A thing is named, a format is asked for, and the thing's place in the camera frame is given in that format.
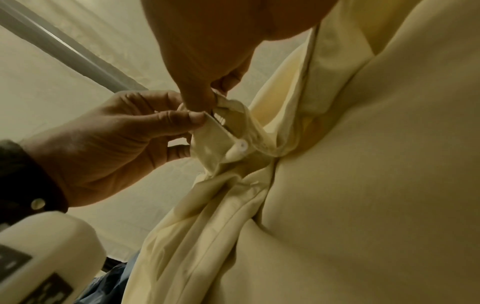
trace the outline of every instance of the white plastic device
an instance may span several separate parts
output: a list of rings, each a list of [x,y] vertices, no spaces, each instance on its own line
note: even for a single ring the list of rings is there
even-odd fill
[[[0,303],[72,303],[105,257],[84,221],[60,212],[27,217],[0,232]]]

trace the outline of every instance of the cloth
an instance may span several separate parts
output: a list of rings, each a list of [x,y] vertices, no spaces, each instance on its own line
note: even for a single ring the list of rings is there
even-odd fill
[[[479,13],[338,2],[250,111],[220,100],[193,133],[206,174],[123,302],[476,302]]]
[[[34,200],[44,206],[34,208]],[[0,224],[13,225],[43,211],[68,210],[62,191],[35,161],[10,140],[0,141]]]
[[[95,278],[74,304],[120,304],[138,253],[103,276]]]

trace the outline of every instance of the blue fabric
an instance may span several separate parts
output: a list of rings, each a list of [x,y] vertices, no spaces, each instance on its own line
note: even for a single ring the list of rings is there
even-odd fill
[[[107,274],[95,278],[74,304],[121,304],[138,256],[137,253],[127,263],[118,264]]]

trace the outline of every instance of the sleeve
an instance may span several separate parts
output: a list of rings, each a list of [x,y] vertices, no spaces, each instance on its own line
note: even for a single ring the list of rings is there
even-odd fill
[[[55,210],[68,210],[62,191],[20,145],[0,141],[0,225]]]

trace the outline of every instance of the white button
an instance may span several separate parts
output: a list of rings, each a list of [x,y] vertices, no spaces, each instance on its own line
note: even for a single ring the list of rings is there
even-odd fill
[[[238,147],[238,150],[240,150],[240,152],[245,152],[249,149],[249,143],[245,139],[239,139],[236,142],[236,145]]]
[[[45,207],[45,201],[41,198],[37,198],[37,199],[34,199],[31,204],[30,204],[30,207],[33,209],[33,210],[39,210],[39,209],[42,209],[43,207]]]

